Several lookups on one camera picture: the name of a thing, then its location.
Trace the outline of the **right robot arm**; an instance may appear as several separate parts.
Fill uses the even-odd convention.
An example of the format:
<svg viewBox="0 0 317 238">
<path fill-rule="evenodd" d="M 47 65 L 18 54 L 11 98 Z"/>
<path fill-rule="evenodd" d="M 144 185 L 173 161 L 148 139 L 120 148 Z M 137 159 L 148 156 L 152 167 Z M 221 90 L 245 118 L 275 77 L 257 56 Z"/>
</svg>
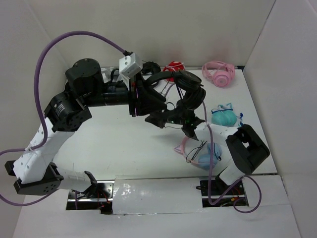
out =
<svg viewBox="0 0 317 238">
<path fill-rule="evenodd" d="M 232 127 L 209 123 L 198 118 L 193 110 L 181 109 L 155 112 L 145 121 L 159 128 L 164 128 L 167 123 L 180 125 L 185 138 L 175 151 L 185 158 L 189 155 L 185 149 L 188 140 L 208 142 L 207 153 L 188 161 L 198 168 L 210 171 L 220 158 L 228 156 L 228 164 L 216 176 L 216 189 L 221 194 L 228 194 L 236 181 L 250 176 L 270 155 L 266 144 L 248 124 Z"/>
</svg>

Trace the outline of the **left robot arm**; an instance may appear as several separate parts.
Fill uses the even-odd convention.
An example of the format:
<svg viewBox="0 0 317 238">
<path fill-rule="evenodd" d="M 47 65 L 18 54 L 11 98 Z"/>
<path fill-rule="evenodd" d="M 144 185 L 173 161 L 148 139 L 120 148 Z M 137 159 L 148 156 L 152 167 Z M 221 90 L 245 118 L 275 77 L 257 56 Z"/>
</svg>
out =
<svg viewBox="0 0 317 238">
<path fill-rule="evenodd" d="M 69 68 L 63 92 L 55 95 L 42 110 L 42 122 L 29 146 L 15 161 L 5 164 L 16 177 L 20 195 L 46 196 L 59 189 L 74 190 L 94 197 L 100 190 L 89 171 L 77 172 L 57 166 L 54 158 L 62 145 L 80 126 L 91 119 L 91 107 L 128 105 L 133 117 L 166 110 L 166 99 L 141 74 L 142 62 L 135 55 L 119 61 L 118 80 L 105 82 L 95 59 L 82 59 Z"/>
</svg>

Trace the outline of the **black wired headphones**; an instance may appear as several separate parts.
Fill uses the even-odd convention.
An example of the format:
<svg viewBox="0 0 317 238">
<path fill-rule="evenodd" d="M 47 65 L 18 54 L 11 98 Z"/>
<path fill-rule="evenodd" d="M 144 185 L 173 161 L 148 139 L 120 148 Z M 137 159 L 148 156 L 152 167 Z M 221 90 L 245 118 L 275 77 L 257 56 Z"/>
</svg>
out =
<svg viewBox="0 0 317 238">
<path fill-rule="evenodd" d="M 158 81 L 173 78 L 177 88 L 185 90 L 185 95 L 180 98 L 180 104 L 190 110 L 197 109 L 206 97 L 206 91 L 203 89 L 202 80 L 193 73 L 186 70 L 164 71 L 150 76 L 146 80 L 147 85 L 152 85 Z"/>
</svg>

